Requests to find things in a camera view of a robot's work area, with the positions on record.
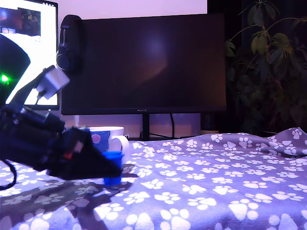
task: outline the bright monitor screen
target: bright monitor screen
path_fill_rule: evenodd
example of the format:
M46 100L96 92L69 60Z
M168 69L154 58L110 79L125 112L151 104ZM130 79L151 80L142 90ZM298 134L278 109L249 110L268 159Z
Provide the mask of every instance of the bright monitor screen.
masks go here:
M44 68L56 64L58 44L58 5L50 1L0 0L0 33L19 45L31 64L20 78L6 103L16 92L36 78ZM34 109L59 109L58 96L41 98L32 90L25 105Z

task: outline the black monitor screen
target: black monitor screen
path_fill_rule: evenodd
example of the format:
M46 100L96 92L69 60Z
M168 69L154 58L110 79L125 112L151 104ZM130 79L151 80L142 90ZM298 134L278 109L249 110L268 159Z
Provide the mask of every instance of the black monitor screen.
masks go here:
M225 109L224 17L83 20L84 68L67 73L62 114L192 113Z

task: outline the monitor bezel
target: monitor bezel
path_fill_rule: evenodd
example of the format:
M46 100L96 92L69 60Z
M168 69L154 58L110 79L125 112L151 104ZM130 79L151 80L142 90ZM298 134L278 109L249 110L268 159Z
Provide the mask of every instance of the monitor bezel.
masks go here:
M47 3L54 5L56 8L56 51L58 51L58 45L59 45L59 5L56 2L52 1L45 1L45 0L25 0L25 1L30 1L30 2L35 2L35 3ZM59 110L59 93L57 94L57 105L46 105L46 104L25 104L26 107L31 108L33 110L38 110L38 111L47 111L47 110L52 110L52 111L57 111Z

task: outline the coffee mug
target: coffee mug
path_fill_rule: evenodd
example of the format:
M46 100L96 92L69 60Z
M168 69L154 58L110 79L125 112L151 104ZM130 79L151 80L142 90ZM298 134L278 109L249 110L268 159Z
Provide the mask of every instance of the coffee mug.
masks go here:
M124 136L124 127L102 126L89 127L94 146L101 152L121 151L129 154L129 142Z

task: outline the blue object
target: blue object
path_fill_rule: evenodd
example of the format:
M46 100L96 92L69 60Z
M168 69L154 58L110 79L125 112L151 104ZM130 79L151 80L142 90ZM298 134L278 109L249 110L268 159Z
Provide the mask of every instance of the blue object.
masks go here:
M110 151L110 152L103 152L102 153L108 160L111 160L113 163L115 163L118 167L122 169L122 158L124 154L121 153L121 151ZM121 183L120 177L106 177L104 178L105 186L114 186Z

